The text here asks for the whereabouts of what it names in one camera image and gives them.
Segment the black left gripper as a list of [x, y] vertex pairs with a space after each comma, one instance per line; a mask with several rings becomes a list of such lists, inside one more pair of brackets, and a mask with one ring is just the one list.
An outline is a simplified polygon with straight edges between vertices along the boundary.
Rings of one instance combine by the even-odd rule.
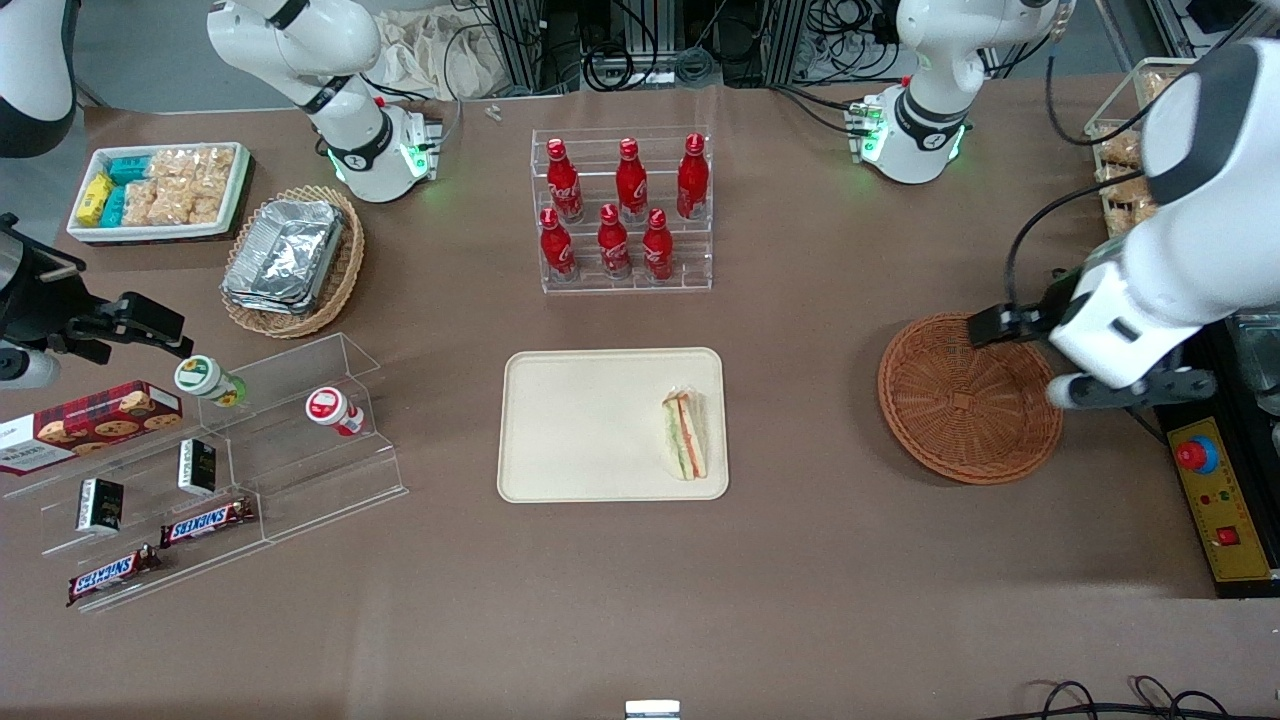
[[1069, 319], [1073, 297], [1085, 265], [1066, 270], [1056, 268], [1038, 304], [991, 306], [966, 319], [966, 337], [973, 348], [991, 345], [1042, 340]]

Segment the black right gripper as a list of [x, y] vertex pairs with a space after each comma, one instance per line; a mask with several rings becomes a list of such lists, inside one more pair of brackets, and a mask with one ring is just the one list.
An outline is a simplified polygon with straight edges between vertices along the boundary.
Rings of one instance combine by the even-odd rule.
[[[3, 217], [3, 340], [37, 351], [50, 350], [109, 364], [114, 322], [95, 319], [106, 302], [91, 295], [79, 272], [83, 263], [22, 234], [14, 215]], [[193, 354], [184, 334], [186, 316], [141, 293], [123, 293], [116, 301], [116, 341], [146, 345], [180, 359]]]

